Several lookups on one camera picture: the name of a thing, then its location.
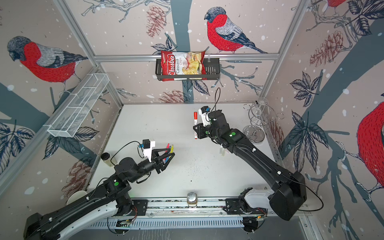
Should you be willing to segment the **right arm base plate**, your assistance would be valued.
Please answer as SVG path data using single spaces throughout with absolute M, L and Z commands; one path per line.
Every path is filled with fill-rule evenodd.
M 248 207 L 243 201 L 236 198 L 225 199 L 223 210 L 228 215 L 268 215 L 267 209 Z

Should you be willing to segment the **white marker pen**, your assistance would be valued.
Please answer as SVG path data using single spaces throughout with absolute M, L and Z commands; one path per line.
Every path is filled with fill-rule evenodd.
M 197 134 L 197 132 L 196 132 L 196 128 L 195 128 L 195 126 L 198 124 L 198 119 L 196 118 L 196 119 L 194 119 L 194 134 L 195 134 L 195 140 L 197 140 L 198 139 L 198 134 Z

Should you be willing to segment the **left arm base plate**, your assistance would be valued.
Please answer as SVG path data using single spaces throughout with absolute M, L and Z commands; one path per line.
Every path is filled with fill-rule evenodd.
M 145 216 L 148 208 L 149 201 L 146 199 L 133 199 L 127 204 L 118 208 L 118 212 L 114 217 L 132 216 L 141 217 Z

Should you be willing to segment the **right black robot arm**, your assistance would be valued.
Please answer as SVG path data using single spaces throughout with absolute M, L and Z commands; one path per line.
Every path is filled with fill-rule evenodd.
M 281 219 L 289 221 L 307 200 L 304 176 L 280 166 L 238 129 L 227 123 L 221 110 L 204 106 L 194 113 L 196 139 L 210 138 L 212 142 L 236 155 L 251 166 L 270 186 L 270 191 L 245 189 L 239 195 L 240 209 L 250 214 L 255 209 L 271 209 Z

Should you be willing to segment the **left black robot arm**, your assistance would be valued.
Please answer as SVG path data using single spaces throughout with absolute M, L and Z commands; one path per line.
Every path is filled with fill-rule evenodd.
M 140 163 L 130 157 L 122 159 L 114 167 L 115 173 L 103 178 L 90 193 L 49 214 L 28 217 L 23 238 L 66 240 L 99 220 L 129 214 L 134 208 L 131 184 L 152 171 L 163 172 L 174 156 L 167 148 L 152 150 L 152 156 Z

